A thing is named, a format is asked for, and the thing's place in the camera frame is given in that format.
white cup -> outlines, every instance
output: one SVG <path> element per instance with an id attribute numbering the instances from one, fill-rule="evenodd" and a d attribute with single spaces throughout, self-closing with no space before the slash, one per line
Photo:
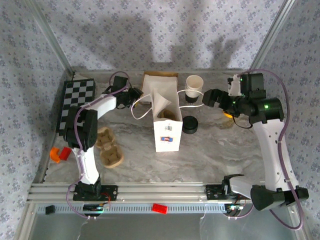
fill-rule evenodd
<path id="1" fill-rule="evenodd" d="M 201 92 L 203 85 L 204 80 L 198 75 L 188 76 L 185 81 L 186 90 L 196 90 Z M 200 93 L 196 91 L 185 91 L 185 100 L 188 103 L 194 104 L 198 100 Z"/>

floral wallpaper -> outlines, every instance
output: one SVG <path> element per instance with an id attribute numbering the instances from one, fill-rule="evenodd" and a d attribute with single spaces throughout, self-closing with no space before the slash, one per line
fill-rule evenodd
<path id="1" fill-rule="evenodd" d="M 283 0 L 37 0 L 73 69 L 247 69 Z"/>
<path id="2" fill-rule="evenodd" d="M 23 1 L 0 2 L 0 46 L 0 239 L 13 239 L 51 147 L 65 77 Z"/>
<path id="3" fill-rule="evenodd" d="M 286 133 L 295 175 L 308 188 L 302 202 L 314 239 L 320 239 L 320 2 L 296 1 L 262 68 L 278 74 L 290 97 L 291 121 Z M 267 91 L 284 105 L 274 78 Z"/>

checkered board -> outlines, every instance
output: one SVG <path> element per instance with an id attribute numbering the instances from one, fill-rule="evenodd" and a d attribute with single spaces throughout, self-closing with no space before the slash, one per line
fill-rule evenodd
<path id="1" fill-rule="evenodd" d="M 95 99 L 96 84 L 94 79 L 65 81 L 63 85 L 63 101 L 56 125 L 56 132 L 61 136 L 66 126 L 69 108 L 82 106 Z"/>

red block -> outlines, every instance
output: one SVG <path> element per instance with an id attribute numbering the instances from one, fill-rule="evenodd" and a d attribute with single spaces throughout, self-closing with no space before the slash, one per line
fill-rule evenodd
<path id="1" fill-rule="evenodd" d="M 60 153 L 59 158 L 60 158 L 61 160 L 65 160 L 65 161 L 66 161 L 66 160 L 68 159 L 70 153 L 71 153 L 71 148 L 69 148 L 69 147 L 64 147 L 63 150 L 62 150 L 62 152 Z"/>
<path id="2" fill-rule="evenodd" d="M 152 206 L 152 211 L 157 212 L 157 213 L 161 213 L 161 214 L 167 214 L 168 207 L 154 203 Z"/>

white paper bag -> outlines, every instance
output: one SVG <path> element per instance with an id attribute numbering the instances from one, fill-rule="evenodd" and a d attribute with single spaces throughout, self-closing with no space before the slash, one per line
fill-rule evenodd
<path id="1" fill-rule="evenodd" d="M 182 133 L 182 115 L 177 93 L 177 77 L 149 76 L 144 78 L 144 92 L 150 94 L 153 115 L 154 141 L 156 152 L 179 151 Z M 160 118 L 167 110 L 174 114 L 175 120 Z"/>

